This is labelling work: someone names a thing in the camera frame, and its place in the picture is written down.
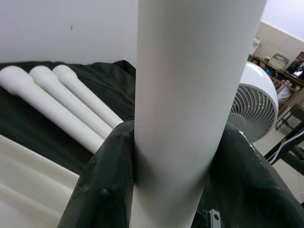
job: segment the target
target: wall tile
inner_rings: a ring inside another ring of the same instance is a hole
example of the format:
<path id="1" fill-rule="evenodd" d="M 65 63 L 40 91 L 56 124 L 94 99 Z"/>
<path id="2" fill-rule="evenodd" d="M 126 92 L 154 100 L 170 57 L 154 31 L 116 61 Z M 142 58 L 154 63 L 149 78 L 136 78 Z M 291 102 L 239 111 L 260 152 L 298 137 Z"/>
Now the wall tile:
<path id="1" fill-rule="evenodd" d="M 277 48 L 280 48 L 288 37 L 289 35 L 287 35 L 286 33 L 275 29 L 274 32 L 271 34 L 270 38 L 267 40 L 267 43 Z"/>
<path id="2" fill-rule="evenodd" d="M 275 53 L 278 52 L 278 50 L 279 50 L 279 48 L 277 48 L 267 42 L 260 47 L 260 49 L 256 55 L 261 58 L 265 58 L 267 56 L 272 57 Z"/>
<path id="3" fill-rule="evenodd" d="M 274 30 L 275 30 L 274 27 L 261 22 L 260 27 L 259 27 L 259 29 L 256 33 L 256 37 L 261 38 L 262 39 L 262 44 L 264 44 L 270 38 L 270 36 L 274 32 Z"/>
<path id="4" fill-rule="evenodd" d="M 298 52 L 302 44 L 303 42 L 300 41 L 299 39 L 289 36 L 287 40 L 282 44 L 280 49 L 293 56 L 296 54 L 296 52 Z"/>
<path id="5" fill-rule="evenodd" d="M 257 50 L 256 50 L 253 54 L 254 54 L 255 56 L 259 56 L 259 53 L 260 53 L 261 49 L 262 49 L 262 45 L 260 45 L 260 46 L 257 48 Z"/>
<path id="6" fill-rule="evenodd" d="M 304 203 L 304 191 L 301 193 L 302 196 L 302 201 L 300 201 L 300 203 Z"/>

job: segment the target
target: electric fan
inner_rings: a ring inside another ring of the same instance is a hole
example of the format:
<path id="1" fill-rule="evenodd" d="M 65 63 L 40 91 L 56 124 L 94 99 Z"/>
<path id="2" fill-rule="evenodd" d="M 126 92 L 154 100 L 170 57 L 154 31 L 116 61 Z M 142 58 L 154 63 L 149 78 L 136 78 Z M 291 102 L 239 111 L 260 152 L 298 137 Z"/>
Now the electric fan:
<path id="1" fill-rule="evenodd" d="M 276 89 L 259 66 L 247 62 L 234 98 L 228 122 L 244 133 L 250 142 L 264 137 L 276 122 Z"/>

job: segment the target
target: black padded holder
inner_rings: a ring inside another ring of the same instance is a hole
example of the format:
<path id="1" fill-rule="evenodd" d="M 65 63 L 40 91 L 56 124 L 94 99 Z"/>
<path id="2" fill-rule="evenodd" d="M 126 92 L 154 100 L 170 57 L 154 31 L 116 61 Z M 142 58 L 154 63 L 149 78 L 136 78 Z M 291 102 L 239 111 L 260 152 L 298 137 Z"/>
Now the black padded holder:
<path id="1" fill-rule="evenodd" d="M 267 160 L 227 125 L 211 170 L 225 228 L 303 228 L 304 210 Z"/>
<path id="2" fill-rule="evenodd" d="M 118 125 L 80 174 L 59 228 L 127 228 L 133 197 L 134 121 Z"/>

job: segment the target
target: floor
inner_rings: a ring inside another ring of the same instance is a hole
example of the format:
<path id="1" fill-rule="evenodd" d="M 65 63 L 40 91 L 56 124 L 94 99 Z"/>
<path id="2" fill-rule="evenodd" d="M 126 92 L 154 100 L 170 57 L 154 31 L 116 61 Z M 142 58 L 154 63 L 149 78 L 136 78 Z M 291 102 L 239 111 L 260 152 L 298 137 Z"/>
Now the floor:
<path id="1" fill-rule="evenodd" d="M 298 120 L 291 120 L 291 125 L 297 125 Z M 264 138 L 254 143 L 254 146 L 258 151 L 265 155 L 269 152 L 279 141 L 281 141 L 285 135 L 290 131 L 286 126 L 282 126 L 276 131 L 272 129 Z M 304 202 L 304 176 L 294 170 L 291 166 L 282 160 L 277 161 L 274 164 L 274 168 L 279 173 L 283 181 L 289 187 L 290 191 L 293 193 L 294 197 L 300 202 Z"/>

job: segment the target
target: white cylindrical tube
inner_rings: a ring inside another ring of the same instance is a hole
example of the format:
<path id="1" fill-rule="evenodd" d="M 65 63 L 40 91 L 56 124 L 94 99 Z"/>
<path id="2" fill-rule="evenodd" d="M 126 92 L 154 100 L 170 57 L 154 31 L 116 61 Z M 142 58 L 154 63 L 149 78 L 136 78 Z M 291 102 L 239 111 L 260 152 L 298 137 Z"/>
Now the white cylindrical tube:
<path id="1" fill-rule="evenodd" d="M 190 228 L 266 0 L 139 0 L 130 228 Z"/>
<path id="2" fill-rule="evenodd" d="M 55 98 L 103 139 L 106 139 L 111 133 L 112 128 L 65 88 L 48 67 L 36 66 L 29 72 L 29 75 L 38 86 Z"/>
<path id="3" fill-rule="evenodd" d="M 7 66 L 0 71 L 0 86 L 17 95 L 60 127 L 90 152 L 96 153 L 104 140 L 36 85 L 23 69 Z"/>
<path id="4" fill-rule="evenodd" d="M 76 73 L 71 68 L 66 65 L 59 65 L 53 69 L 53 72 L 66 88 L 92 109 L 110 127 L 115 128 L 123 122 L 115 112 L 78 79 Z"/>

